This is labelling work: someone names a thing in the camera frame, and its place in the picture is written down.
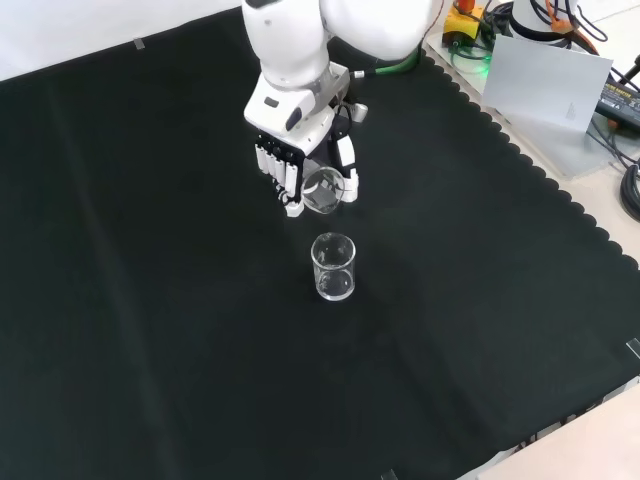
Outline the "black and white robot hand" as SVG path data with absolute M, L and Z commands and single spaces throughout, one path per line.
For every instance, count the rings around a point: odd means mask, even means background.
M 350 130 L 367 116 L 354 100 L 350 72 L 334 62 L 318 81 L 293 90 L 260 76 L 244 116 L 257 129 L 259 170 L 270 177 L 289 217 L 308 209 L 329 214 L 358 199 L 359 175 Z

